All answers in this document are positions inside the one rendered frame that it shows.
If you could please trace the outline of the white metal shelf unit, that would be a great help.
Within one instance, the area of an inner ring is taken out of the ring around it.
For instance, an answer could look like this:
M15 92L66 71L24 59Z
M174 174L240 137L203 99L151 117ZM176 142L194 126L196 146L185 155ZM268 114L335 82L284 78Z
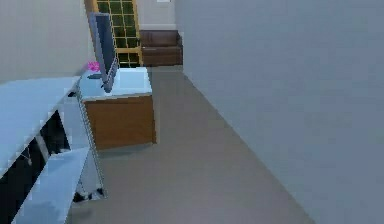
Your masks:
M0 85L0 224L65 224L105 190L79 78Z

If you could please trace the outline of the flat television set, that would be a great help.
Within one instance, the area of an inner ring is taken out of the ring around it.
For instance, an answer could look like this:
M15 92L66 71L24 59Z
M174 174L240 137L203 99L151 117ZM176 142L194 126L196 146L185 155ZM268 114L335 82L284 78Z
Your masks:
M110 93L119 68L110 15L90 12L89 24L93 35L95 56L101 72L102 88L106 93Z

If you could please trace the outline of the yellow framed glass door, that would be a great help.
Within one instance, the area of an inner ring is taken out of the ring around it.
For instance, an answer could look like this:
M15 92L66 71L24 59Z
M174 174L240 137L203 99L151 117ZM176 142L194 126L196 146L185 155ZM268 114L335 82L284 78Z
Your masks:
M109 13L114 46L123 68L143 65L137 0L83 0L86 12Z

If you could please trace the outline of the brown leather sofa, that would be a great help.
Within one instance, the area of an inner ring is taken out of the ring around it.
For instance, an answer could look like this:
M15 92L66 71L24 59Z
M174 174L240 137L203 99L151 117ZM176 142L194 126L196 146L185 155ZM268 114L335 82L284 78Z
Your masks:
M177 30L141 30L140 37L145 66L183 64L183 45Z

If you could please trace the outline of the brown cabinet with white top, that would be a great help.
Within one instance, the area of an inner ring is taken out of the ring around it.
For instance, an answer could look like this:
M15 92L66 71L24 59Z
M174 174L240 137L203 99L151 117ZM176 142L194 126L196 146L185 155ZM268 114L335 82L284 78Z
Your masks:
M79 81L80 102L90 123L97 150L156 143L155 110L146 67L120 68L112 90L86 71Z

